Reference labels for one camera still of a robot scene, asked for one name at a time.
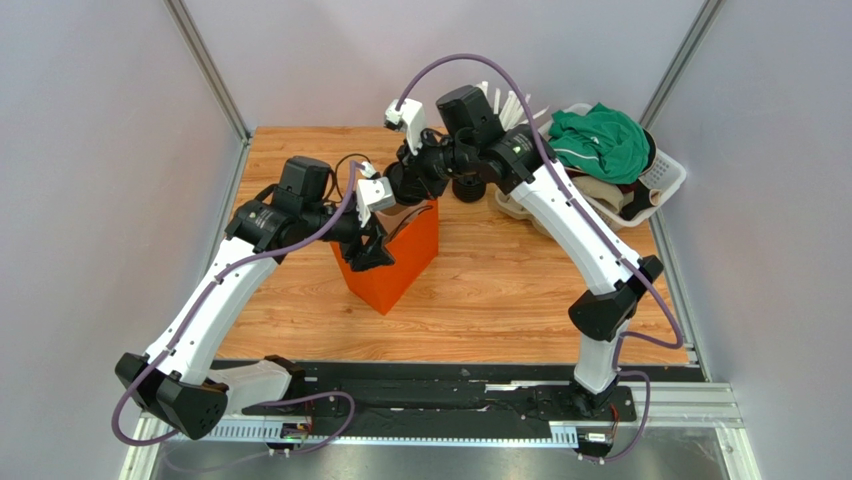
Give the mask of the black cup lid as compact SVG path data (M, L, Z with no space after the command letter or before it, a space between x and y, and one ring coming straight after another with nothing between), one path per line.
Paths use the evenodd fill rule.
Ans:
M393 162L387 166L384 177L389 180L397 204L408 207L429 199L419 174L402 162Z

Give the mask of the orange paper bag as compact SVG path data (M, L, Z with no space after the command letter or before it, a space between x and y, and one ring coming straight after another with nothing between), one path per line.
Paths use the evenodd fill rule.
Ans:
M336 191L351 199L330 242L349 290L381 315L392 310L439 251L439 211L435 201L422 202L395 214L378 212L365 230L359 228L357 194L340 180Z

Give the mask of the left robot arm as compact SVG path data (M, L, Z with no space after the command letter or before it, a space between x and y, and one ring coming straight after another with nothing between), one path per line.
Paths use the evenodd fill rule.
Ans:
M174 434L197 440L231 414L254 406L289 404L300 371L269 355L250 365L215 369L215 354L244 307L285 258L314 242L338 244L351 270L390 266L387 232L375 216L395 203L390 180L369 162L350 164L343 198L334 203L326 162L288 159L278 182L238 207L202 281L168 328L142 354L125 353L115 374L125 390L111 415L113 435L141 446L121 430L120 417L135 403Z

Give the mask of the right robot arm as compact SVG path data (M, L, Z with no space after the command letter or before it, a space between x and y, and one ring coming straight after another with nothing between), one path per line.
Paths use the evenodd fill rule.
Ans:
M561 164L539 152L538 132L528 125L505 129L480 88L457 88L436 105L444 135L428 127L418 101L397 99L385 112L386 127L406 136L396 162L385 171L396 200L405 205L432 200L449 181L473 177L495 185L531 214L587 285L568 310L581 334L569 406L584 417L609 412L618 383L619 337L662 273L661 261L621 245L571 185Z

